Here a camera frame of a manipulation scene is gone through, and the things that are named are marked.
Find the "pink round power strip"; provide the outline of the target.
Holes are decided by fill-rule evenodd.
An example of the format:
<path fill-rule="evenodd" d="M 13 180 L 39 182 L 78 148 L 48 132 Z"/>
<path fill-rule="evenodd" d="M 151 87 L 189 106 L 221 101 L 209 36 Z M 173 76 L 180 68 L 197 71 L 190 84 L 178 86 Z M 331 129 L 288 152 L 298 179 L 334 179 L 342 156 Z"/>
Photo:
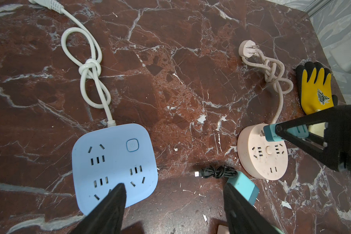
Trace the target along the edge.
<path fill-rule="evenodd" d="M 287 147 L 284 141 L 267 141 L 264 126 L 261 123 L 242 130 L 237 141 L 239 160 L 251 176 L 279 180 L 288 168 Z"/>

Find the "yellow black work glove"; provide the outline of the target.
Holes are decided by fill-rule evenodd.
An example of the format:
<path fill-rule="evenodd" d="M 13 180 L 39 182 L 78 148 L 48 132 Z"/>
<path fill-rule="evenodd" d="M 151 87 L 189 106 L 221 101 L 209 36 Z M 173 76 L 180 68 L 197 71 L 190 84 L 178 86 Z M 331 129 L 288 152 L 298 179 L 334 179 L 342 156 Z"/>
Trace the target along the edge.
<path fill-rule="evenodd" d="M 331 72 L 319 62 L 306 62 L 295 69 L 300 105 L 306 115 L 338 105 L 332 94 Z"/>

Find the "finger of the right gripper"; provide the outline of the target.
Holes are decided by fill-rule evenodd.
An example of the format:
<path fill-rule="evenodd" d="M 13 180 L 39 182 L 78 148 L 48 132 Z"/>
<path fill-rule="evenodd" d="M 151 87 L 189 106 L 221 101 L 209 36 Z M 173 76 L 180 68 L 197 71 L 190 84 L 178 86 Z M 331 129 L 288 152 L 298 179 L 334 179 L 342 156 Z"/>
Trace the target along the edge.
<path fill-rule="evenodd" d="M 288 129 L 303 124 L 309 137 L 286 133 L 282 137 L 334 171 L 351 171 L 351 105 L 328 108 L 278 126 Z"/>

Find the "teal charger plug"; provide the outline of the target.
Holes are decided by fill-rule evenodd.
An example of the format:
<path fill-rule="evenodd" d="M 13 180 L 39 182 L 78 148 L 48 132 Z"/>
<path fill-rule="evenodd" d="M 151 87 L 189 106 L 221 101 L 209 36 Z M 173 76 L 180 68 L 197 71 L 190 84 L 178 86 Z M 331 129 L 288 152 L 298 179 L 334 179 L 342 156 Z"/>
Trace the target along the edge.
<path fill-rule="evenodd" d="M 278 142 L 286 140 L 282 136 L 284 133 L 297 138 L 309 137 L 309 131 L 306 125 L 299 125 L 288 129 L 278 126 L 278 124 L 265 125 L 263 127 L 263 135 L 268 142 Z"/>
<path fill-rule="evenodd" d="M 254 206 L 259 194 L 259 188 L 243 172 L 238 171 L 238 175 L 229 178 L 227 182 L 232 184 L 237 191 Z"/>

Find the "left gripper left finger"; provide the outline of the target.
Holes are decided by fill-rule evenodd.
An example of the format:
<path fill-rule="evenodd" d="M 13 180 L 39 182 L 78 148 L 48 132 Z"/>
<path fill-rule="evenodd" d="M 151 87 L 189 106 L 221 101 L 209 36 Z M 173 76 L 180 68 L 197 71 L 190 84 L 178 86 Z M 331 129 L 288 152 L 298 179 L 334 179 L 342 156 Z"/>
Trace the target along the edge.
<path fill-rule="evenodd" d="M 125 185 L 119 183 L 70 233 L 120 234 L 126 198 Z"/>

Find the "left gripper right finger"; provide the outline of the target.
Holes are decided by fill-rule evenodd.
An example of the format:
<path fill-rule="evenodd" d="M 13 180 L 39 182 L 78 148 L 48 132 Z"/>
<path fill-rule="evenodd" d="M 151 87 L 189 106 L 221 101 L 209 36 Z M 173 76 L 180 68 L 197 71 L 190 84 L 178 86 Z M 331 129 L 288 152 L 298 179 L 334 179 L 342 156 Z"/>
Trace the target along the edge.
<path fill-rule="evenodd" d="M 261 214 L 230 183 L 224 185 L 224 210 L 231 234 L 277 234 Z"/>

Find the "blue square power strip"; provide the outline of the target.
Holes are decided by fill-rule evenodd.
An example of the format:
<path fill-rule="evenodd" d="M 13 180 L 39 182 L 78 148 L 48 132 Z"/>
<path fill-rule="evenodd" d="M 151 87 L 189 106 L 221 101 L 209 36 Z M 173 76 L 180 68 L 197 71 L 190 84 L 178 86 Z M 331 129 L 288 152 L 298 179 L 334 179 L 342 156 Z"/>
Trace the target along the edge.
<path fill-rule="evenodd" d="M 148 198 L 158 184 L 158 169 L 148 131 L 131 123 L 81 136 L 72 150 L 77 204 L 90 214 L 119 183 L 126 207 Z"/>

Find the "pink charger plug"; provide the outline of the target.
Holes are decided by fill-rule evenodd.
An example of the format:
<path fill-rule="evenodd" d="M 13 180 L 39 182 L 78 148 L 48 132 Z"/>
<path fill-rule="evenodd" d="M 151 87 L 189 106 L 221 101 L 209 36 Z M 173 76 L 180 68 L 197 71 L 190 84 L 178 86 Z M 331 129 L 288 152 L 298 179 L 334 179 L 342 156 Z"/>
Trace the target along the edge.
<path fill-rule="evenodd" d="M 229 228 L 225 225 L 219 225 L 216 234 L 230 234 Z"/>

